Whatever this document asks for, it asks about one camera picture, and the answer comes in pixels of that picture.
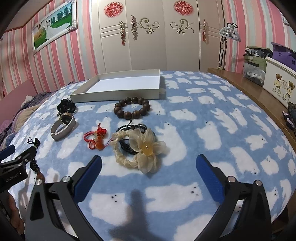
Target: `bride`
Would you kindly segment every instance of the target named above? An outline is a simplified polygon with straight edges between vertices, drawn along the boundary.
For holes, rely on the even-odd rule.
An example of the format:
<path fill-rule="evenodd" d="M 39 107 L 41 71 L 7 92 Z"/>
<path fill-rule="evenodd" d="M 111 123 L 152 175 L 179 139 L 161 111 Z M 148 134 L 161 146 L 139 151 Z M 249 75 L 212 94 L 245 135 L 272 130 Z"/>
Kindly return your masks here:
<path fill-rule="evenodd" d="M 48 40 L 48 39 L 52 38 L 56 34 L 62 32 L 65 29 L 67 29 L 69 26 L 70 26 L 70 23 L 65 23 L 65 24 L 61 25 L 60 27 L 52 28 L 50 26 L 50 21 L 48 21 L 47 27 L 46 27 L 46 38 L 45 39 Z"/>

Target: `red paper cut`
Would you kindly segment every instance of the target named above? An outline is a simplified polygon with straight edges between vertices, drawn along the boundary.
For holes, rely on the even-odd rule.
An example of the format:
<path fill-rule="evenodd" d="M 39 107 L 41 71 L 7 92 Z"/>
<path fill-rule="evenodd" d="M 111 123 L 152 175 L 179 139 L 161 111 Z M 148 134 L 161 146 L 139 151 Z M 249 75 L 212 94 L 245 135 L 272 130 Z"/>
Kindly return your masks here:
<path fill-rule="evenodd" d="M 105 15 L 109 18 L 117 17 L 123 11 L 123 4 L 121 2 L 111 2 L 104 8 Z"/>
<path fill-rule="evenodd" d="M 193 6 L 186 1 L 175 2 L 174 9 L 178 14 L 183 16 L 191 15 L 193 13 Z"/>

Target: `blue gripper pad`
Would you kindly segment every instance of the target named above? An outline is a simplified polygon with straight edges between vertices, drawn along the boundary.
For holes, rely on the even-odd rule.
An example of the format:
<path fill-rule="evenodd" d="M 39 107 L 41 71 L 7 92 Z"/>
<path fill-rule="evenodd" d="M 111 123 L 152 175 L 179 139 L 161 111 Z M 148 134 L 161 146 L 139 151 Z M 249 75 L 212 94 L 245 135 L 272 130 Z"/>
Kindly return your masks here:
<path fill-rule="evenodd" d="M 4 160 L 5 158 L 9 157 L 15 153 L 15 146 L 10 145 L 9 147 L 5 148 L 4 150 L 0 151 L 0 162 Z"/>
<path fill-rule="evenodd" d="M 203 154 L 196 158 L 196 169 L 209 190 L 213 200 L 222 204 L 225 197 L 224 185 L 214 173 L 214 168 L 215 167 L 211 165 Z"/>
<path fill-rule="evenodd" d="M 94 158 L 86 167 L 82 167 L 79 169 L 85 168 L 86 170 L 84 171 L 83 175 L 74 186 L 73 200 L 75 203 L 82 202 L 87 196 L 93 183 L 102 170 L 102 159 L 99 156 L 94 156 Z"/>

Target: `picture frame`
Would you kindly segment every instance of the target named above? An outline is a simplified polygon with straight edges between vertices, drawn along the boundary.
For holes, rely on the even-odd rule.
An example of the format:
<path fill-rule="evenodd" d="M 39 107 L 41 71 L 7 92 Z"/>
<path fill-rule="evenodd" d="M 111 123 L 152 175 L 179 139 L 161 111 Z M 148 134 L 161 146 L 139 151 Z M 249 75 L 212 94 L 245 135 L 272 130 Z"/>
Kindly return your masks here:
<path fill-rule="evenodd" d="M 33 55 L 59 37 L 78 28 L 76 1 L 68 0 L 32 27 Z"/>

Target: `tree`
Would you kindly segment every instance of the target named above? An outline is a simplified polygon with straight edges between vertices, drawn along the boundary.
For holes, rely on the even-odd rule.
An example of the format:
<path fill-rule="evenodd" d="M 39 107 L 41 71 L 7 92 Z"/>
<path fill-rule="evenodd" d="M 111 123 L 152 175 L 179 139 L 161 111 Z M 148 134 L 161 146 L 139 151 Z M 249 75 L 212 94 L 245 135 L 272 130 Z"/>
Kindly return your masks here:
<path fill-rule="evenodd" d="M 69 8 L 66 7 L 64 10 L 64 15 L 67 16 L 68 14 L 69 14 Z"/>
<path fill-rule="evenodd" d="M 57 13 L 57 19 L 61 20 L 62 18 L 63 18 L 63 12 L 60 11 L 60 12 Z"/>
<path fill-rule="evenodd" d="M 51 25 L 53 25 L 55 23 L 55 16 L 52 17 L 50 23 L 51 23 Z"/>

